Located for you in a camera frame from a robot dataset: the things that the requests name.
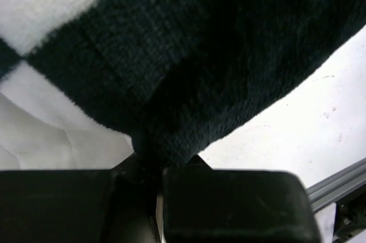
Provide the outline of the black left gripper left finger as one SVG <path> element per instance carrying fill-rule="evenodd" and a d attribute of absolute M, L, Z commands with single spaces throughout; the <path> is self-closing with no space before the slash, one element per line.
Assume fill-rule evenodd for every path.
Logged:
<path fill-rule="evenodd" d="M 2 242 L 159 242 L 157 193 L 131 155 L 110 170 L 1 172 Z"/>

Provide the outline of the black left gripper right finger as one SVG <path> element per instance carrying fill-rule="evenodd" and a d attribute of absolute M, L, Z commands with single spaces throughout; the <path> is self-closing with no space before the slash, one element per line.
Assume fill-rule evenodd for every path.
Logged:
<path fill-rule="evenodd" d="M 320 242 L 308 195 L 288 172 L 171 166 L 162 174 L 167 242 Z"/>

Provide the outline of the white pillow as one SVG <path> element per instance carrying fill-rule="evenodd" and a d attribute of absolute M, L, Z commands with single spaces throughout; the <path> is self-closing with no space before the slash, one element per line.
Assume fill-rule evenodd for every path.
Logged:
<path fill-rule="evenodd" d="M 56 128 L 1 96 L 1 170 L 111 169 L 132 152 L 120 133 Z"/>

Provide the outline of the black white checkered pillowcase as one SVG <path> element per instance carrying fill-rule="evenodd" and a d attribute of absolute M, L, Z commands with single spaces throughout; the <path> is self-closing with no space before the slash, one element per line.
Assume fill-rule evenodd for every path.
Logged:
<path fill-rule="evenodd" d="M 107 130 L 180 165 L 275 103 L 365 25 L 365 0 L 1 0 L 1 96 L 78 131 L 59 160 L 110 167 Z"/>

